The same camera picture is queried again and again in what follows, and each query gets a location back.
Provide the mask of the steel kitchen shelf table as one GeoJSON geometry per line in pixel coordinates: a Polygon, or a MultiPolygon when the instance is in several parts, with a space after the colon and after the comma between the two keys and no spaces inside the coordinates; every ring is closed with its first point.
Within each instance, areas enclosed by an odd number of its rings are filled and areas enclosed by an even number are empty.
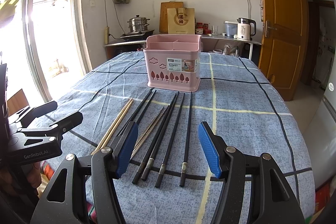
{"type": "Polygon", "coordinates": [[[250,45],[249,60],[252,60],[253,46],[261,46],[261,42],[257,42],[251,39],[244,40],[238,38],[231,38],[225,35],[153,35],[145,40],[134,40],[129,42],[113,42],[104,44],[106,56],[111,59],[116,56],[116,47],[128,46],[128,45],[142,45],[146,51],[146,47],[151,53],[195,53],[203,50],[202,40],[214,40],[215,45],[210,50],[217,48],[218,42],[224,41],[225,43],[245,43],[250,45]]]}

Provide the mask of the white refrigerator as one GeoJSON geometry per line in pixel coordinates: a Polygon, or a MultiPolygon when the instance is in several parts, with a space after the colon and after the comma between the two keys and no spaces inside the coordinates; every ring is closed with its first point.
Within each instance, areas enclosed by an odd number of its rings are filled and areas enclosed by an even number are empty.
{"type": "Polygon", "coordinates": [[[321,103],[303,138],[310,156],[315,187],[319,188],[335,176],[335,75],[330,76],[321,103]]]}

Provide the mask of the blue plaid tablecloth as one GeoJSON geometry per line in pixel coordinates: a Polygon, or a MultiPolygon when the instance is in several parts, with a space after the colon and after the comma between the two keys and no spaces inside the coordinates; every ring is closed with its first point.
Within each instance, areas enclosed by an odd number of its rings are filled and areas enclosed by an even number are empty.
{"type": "MultiPolygon", "coordinates": [[[[298,198],[305,218],[315,207],[315,185],[307,147],[297,122],[276,89],[247,59],[202,53],[198,90],[193,94],[185,186],[179,186],[185,152],[190,93],[179,93],[172,117],[146,181],[133,184],[150,146],[139,149],[114,185],[127,223],[210,223],[222,183],[209,171],[198,139],[205,121],[228,145],[244,154],[272,155],[298,198]],[[179,124],[160,188],[155,187],[178,109],[179,124]]],[[[63,136],[64,155],[89,155],[128,101],[134,111],[149,91],[142,52],[128,52],[105,62],[58,100],[56,111],[36,121],[40,127],[80,111],[82,123],[63,136]]]]}

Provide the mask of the black induction cooker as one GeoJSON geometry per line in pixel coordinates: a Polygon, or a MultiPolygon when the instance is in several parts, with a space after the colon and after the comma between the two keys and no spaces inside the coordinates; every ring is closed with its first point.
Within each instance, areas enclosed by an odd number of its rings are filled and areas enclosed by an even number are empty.
{"type": "Polygon", "coordinates": [[[146,40],[148,37],[152,36],[154,30],[145,30],[139,32],[129,32],[120,36],[120,39],[125,41],[140,41],[146,40]]]}

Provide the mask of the stainless steel steamer pot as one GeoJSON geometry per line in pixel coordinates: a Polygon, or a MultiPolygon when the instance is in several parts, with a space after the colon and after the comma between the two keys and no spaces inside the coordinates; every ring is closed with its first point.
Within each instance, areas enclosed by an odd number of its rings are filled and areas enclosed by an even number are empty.
{"type": "Polygon", "coordinates": [[[136,15],[135,17],[129,19],[127,23],[129,24],[130,32],[143,32],[148,30],[149,20],[146,17],[136,15]]]}

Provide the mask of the pink utensil basket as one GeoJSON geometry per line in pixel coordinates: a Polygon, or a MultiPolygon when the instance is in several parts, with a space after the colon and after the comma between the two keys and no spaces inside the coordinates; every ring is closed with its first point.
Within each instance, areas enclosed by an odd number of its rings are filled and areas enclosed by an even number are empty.
{"type": "Polygon", "coordinates": [[[200,52],[151,53],[146,47],[147,85],[151,88],[195,92],[200,84],[200,52]]]}

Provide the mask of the wooden door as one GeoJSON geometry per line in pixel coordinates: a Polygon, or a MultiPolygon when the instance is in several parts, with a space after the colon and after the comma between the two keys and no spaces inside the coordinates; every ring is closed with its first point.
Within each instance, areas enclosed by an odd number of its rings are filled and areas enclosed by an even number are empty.
{"type": "Polygon", "coordinates": [[[307,0],[263,0],[259,69],[291,101],[301,77],[309,25],[307,0]]]}

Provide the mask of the wooden cutting board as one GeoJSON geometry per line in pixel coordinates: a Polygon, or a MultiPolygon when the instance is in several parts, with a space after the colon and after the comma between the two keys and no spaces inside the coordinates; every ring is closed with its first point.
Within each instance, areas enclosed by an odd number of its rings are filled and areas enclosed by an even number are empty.
{"type": "Polygon", "coordinates": [[[178,2],[178,1],[169,1],[169,2],[161,3],[160,17],[159,17],[159,32],[160,33],[168,32],[167,9],[182,8],[182,7],[183,7],[183,2],[178,2]]]}

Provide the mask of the tan paper gift bag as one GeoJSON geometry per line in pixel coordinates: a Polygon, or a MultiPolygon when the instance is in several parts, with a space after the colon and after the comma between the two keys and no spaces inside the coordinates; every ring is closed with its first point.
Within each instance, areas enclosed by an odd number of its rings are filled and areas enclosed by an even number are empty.
{"type": "Polygon", "coordinates": [[[167,9],[168,34],[193,35],[195,33],[194,8],[167,9]]]}

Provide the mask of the red jar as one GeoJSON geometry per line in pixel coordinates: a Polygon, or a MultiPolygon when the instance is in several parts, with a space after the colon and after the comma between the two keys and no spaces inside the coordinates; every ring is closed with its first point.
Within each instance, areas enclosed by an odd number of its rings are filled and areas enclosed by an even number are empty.
{"type": "Polygon", "coordinates": [[[203,34],[203,31],[204,31],[203,23],[197,22],[195,25],[195,33],[201,35],[203,34]]]}

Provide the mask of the white electric kettle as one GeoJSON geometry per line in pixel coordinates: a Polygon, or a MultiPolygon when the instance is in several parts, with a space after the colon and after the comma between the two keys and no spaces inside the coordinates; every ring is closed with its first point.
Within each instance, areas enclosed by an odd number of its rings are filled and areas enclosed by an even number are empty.
{"type": "Polygon", "coordinates": [[[242,17],[238,18],[237,22],[237,34],[234,38],[241,41],[251,41],[252,37],[256,35],[256,22],[253,19],[242,17]]]}

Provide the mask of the blue plastic container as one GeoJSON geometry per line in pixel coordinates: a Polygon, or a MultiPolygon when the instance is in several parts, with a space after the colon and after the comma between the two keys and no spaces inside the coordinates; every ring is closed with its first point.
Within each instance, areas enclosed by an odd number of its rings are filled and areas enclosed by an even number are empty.
{"type": "Polygon", "coordinates": [[[225,34],[228,37],[234,37],[237,35],[238,32],[238,23],[237,22],[230,22],[230,21],[225,21],[224,22],[224,29],[225,29],[225,34]]]}

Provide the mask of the clear drinking glass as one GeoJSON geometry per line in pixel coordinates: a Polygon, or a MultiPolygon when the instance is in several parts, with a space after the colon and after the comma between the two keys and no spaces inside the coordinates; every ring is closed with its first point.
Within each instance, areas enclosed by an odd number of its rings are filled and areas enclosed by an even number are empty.
{"type": "Polygon", "coordinates": [[[211,33],[213,35],[217,35],[218,34],[218,26],[212,25],[211,26],[211,33]]]}

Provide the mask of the window frame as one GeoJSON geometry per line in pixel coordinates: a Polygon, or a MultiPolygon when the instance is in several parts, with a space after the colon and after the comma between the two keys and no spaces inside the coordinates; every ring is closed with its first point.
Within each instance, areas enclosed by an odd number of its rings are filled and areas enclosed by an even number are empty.
{"type": "Polygon", "coordinates": [[[59,99],[89,70],[77,0],[22,0],[29,67],[45,102],[59,99]]]}

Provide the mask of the power strip on wall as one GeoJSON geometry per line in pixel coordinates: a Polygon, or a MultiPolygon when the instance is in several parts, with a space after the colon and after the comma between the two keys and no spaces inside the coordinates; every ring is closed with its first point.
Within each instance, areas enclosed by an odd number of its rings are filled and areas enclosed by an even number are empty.
{"type": "Polygon", "coordinates": [[[107,45],[109,43],[109,27],[106,26],[104,30],[104,43],[107,45]]]}

